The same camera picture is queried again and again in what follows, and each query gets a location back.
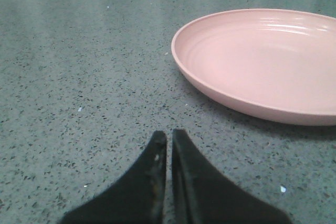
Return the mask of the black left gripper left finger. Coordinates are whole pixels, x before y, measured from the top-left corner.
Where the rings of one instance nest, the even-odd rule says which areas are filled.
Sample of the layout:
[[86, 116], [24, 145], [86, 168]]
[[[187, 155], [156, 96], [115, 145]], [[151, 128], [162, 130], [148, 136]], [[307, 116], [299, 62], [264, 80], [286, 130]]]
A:
[[61, 223], [162, 223], [167, 139], [155, 131], [139, 158], [107, 190], [65, 214]]

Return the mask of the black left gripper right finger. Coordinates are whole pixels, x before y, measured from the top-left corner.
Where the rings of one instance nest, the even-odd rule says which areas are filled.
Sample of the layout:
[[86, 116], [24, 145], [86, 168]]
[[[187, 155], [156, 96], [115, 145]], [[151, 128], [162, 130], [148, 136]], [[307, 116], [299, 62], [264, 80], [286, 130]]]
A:
[[280, 209], [222, 175], [185, 130], [172, 136], [172, 179], [177, 223], [290, 223]]

